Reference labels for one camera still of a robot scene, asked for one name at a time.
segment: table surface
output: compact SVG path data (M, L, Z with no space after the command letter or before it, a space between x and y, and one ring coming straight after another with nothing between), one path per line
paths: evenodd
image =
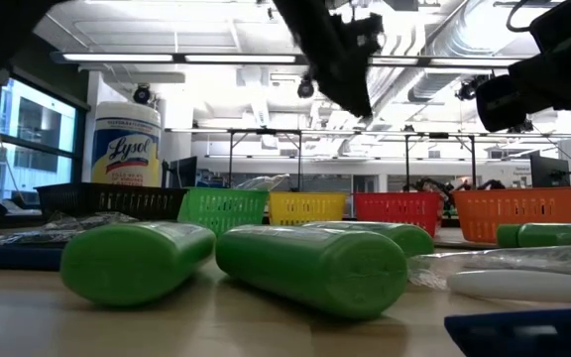
M56 273L0 271L0 356L461 356L445 316L538 307L409 286L379 319L348 323L242 286L211 262L162 301L112 310Z

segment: yellow basket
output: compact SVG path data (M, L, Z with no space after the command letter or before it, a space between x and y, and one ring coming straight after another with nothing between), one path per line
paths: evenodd
M272 192L270 224L342 220L346 198L344 193Z

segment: blue plastic tray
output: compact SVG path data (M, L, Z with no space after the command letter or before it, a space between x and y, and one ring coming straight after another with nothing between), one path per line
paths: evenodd
M571 357L571 309L449 316L444 325L468 357Z

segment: green bottle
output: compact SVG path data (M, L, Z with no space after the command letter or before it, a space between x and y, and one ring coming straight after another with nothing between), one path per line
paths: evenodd
M219 237L215 252L233 278L348 318L378 316L407 279L402 249L373 232L247 225Z
M364 230L380 233L398 244L408 258L416 255L433 254L435 251L431 236L422 228L412 224L336 221L306 223L303 224L303 227L346 231Z
M60 276L83 298L132 306L173 291L211 256L215 234L182 223L110 224L90 229L63 251Z
M503 224L497 229L501 248L532 248L571 245L571 224Z

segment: ceiling light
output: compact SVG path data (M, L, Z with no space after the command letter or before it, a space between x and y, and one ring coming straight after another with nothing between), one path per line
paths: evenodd
M187 62L192 63L294 63L295 56L272 55L186 55Z
M492 74L488 68L425 68L427 74Z
M204 155L206 159L230 159L231 155ZM272 160L292 160L298 159L298 156L280 156L280 155L232 155L233 159L272 159ZM302 159L317 159L313 156L302 156Z
M173 62L172 55L129 55L129 54L63 54L65 60L76 62Z
M397 65L397 66L413 66L417 65L416 58L400 58L400 57L372 57L371 65Z
M139 6L151 6L151 5L165 5L165 6L181 6L185 3L189 4L255 4L257 0L85 0L86 4L94 5L139 5Z
M219 134L228 133L226 129L176 129L176 128L166 128L165 131L171 133L204 133L204 134Z
M294 73L271 73L270 80L300 81L301 75Z
M507 68L511 64L515 64L523 59L468 59L468 58L451 58L451 59L431 59L429 66L458 66L458 67L485 67L485 68Z

